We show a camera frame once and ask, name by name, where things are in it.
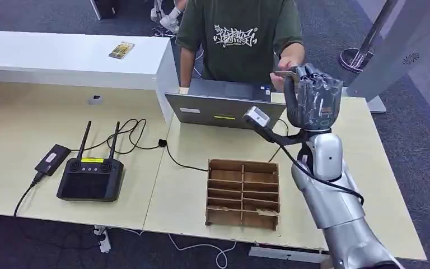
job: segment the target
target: robotic arm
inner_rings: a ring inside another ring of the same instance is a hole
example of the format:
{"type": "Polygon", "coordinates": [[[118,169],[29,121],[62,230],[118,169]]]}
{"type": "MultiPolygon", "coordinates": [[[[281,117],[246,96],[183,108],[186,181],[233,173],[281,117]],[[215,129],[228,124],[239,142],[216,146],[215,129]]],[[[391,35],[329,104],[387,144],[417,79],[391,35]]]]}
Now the robotic arm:
{"type": "Polygon", "coordinates": [[[298,134],[275,134],[267,127],[269,117],[255,106],[244,119],[292,160],[292,177],[324,232],[333,267],[404,269],[368,226],[363,197],[343,160],[342,142],[330,129],[339,114],[342,82],[306,64],[291,68],[284,94],[288,120],[300,128],[298,134]],[[294,158],[285,146],[296,143],[302,147],[294,158]]]}

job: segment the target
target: laptop sticker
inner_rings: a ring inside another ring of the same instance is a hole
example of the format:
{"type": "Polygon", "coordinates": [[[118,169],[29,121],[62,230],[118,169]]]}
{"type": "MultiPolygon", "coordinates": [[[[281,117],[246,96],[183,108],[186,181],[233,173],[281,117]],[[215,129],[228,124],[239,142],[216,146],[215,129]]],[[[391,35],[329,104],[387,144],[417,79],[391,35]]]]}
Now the laptop sticker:
{"type": "Polygon", "coordinates": [[[200,114],[200,109],[195,109],[195,108],[180,108],[180,111],[200,114]]]}

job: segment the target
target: green t-shirt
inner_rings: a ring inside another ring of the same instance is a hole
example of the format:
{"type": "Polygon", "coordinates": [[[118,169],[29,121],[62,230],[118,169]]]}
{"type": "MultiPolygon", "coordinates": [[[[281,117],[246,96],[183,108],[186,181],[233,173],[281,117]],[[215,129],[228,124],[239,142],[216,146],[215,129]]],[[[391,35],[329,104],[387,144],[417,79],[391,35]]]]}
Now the green t-shirt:
{"type": "Polygon", "coordinates": [[[301,43],[294,0],[189,0],[177,44],[204,49],[203,78],[270,82],[273,52],[301,43]]]}

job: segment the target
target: cardboard organizer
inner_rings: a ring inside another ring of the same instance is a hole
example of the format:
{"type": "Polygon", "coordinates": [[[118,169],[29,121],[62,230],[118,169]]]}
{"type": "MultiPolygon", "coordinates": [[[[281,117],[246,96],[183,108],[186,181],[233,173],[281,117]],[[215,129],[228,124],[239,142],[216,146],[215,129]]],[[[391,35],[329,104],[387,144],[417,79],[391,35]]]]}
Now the cardboard organizer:
{"type": "Polygon", "coordinates": [[[206,225],[276,229],[279,218],[278,164],[209,160],[206,225]]]}

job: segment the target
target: person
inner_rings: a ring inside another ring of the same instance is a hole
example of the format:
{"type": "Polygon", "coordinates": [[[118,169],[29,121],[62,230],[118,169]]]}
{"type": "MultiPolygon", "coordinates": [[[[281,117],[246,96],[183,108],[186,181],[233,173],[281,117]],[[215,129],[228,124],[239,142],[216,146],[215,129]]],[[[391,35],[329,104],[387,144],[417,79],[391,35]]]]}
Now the person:
{"type": "MultiPolygon", "coordinates": [[[[162,17],[159,23],[164,28],[168,29],[174,34],[177,34],[179,31],[179,21],[177,20],[177,17],[184,11],[185,6],[187,5],[187,0],[178,0],[168,15],[164,14],[164,11],[162,10],[162,0],[157,0],[157,4],[159,5],[159,10],[161,11],[162,17]]],[[[151,9],[151,20],[157,23],[156,6],[151,9]]]]}
{"type": "Polygon", "coordinates": [[[304,60],[301,23],[294,0],[188,0],[176,43],[181,46],[181,87],[188,87],[195,54],[204,49],[202,78],[272,83],[273,52],[286,71],[304,60]]]}

